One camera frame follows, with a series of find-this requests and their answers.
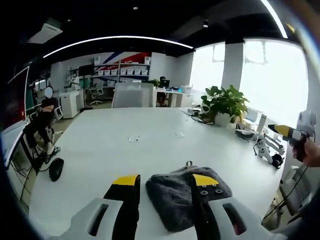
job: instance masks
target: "ceiling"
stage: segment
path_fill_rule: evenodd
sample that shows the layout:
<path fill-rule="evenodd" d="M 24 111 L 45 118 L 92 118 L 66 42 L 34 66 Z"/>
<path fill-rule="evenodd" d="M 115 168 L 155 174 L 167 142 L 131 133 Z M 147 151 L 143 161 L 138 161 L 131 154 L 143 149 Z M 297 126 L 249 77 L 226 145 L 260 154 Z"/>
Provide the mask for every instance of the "ceiling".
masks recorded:
<path fill-rule="evenodd" d="M 158 52 L 181 56 L 192 49 L 143 39 L 109 39 L 79 44 L 42 58 L 56 49 L 79 41 L 118 35 L 145 36 L 177 41 L 194 48 L 225 41 L 231 36 L 282 38 L 273 18 L 259 0 L 64 0 L 42 1 L 17 10 L 19 31 L 11 36 L 18 46 L 17 68 L 52 63 L 101 52 Z M 44 44 L 27 43 L 48 18 L 60 22 L 63 33 Z M 208 19 L 209 27 L 204 28 Z M 289 39 L 297 41 L 293 35 Z"/>

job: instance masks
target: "green plant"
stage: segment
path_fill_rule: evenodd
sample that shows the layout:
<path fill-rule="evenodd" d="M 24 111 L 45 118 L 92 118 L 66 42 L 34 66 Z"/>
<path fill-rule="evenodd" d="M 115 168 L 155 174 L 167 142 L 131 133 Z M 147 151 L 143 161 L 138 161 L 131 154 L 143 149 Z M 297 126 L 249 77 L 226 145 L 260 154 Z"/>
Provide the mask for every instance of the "green plant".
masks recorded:
<path fill-rule="evenodd" d="M 242 92 L 239 92 L 230 85 L 229 89 L 217 86 L 205 89 L 207 95 L 201 97 L 203 102 L 203 112 L 198 112 L 196 117 L 205 121 L 214 121 L 217 113 L 229 114 L 230 117 L 241 116 L 242 112 L 247 112 L 245 102 L 248 100 Z"/>
<path fill-rule="evenodd" d="M 149 83 L 153 84 L 153 86 L 155 86 L 155 87 L 160 86 L 160 81 L 157 79 L 150 80 Z"/>

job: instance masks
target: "white flower pot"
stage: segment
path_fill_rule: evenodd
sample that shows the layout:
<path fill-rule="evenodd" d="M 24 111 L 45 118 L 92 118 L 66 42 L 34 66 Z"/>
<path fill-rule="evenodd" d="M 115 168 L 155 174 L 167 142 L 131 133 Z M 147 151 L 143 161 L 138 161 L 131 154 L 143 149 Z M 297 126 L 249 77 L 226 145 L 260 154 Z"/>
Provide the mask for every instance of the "white flower pot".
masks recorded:
<path fill-rule="evenodd" d="M 226 128 L 230 123 L 230 120 L 231 120 L 231 117 L 229 114 L 227 113 L 222 114 L 218 112 L 214 118 L 214 124 L 219 127 Z"/>

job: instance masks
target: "shelf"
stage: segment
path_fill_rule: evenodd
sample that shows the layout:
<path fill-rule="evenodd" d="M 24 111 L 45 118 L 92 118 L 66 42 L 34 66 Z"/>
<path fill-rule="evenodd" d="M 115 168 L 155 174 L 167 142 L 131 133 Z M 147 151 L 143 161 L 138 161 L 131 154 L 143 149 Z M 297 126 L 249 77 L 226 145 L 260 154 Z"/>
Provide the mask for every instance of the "shelf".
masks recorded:
<path fill-rule="evenodd" d="M 118 75 L 93 75 L 91 76 L 90 78 L 93 79 L 93 78 L 109 78 L 109 77 L 118 77 Z"/>
<path fill-rule="evenodd" d="M 150 66 L 150 64 L 142 64 L 142 63 L 120 63 L 120 65 Z"/>
<path fill-rule="evenodd" d="M 118 66 L 119 63 L 106 63 L 106 64 L 98 64 L 94 65 L 95 67 L 104 67 L 104 66 Z"/>
<path fill-rule="evenodd" d="M 149 77 L 149 75 L 134 75 L 134 74 L 130 74 L 130 75 L 120 75 L 120 78 L 121 77 Z"/>

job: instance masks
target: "window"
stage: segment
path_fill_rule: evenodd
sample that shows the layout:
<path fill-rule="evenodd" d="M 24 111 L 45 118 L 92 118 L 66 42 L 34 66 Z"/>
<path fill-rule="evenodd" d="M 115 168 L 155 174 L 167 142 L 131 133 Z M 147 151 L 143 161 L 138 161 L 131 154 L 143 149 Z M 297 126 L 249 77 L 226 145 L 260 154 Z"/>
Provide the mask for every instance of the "window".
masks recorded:
<path fill-rule="evenodd" d="M 198 48 L 193 55 L 190 85 L 204 93 L 206 88 L 221 86 L 225 61 L 224 42 Z"/>
<path fill-rule="evenodd" d="M 47 80 L 44 79 L 44 80 L 37 80 L 35 83 L 34 83 L 34 88 L 37 90 L 37 91 L 40 91 L 41 89 L 45 89 L 47 87 Z"/>
<path fill-rule="evenodd" d="M 302 49 L 283 41 L 246 40 L 244 57 L 240 91 L 250 101 L 247 105 L 295 128 L 309 90 Z"/>

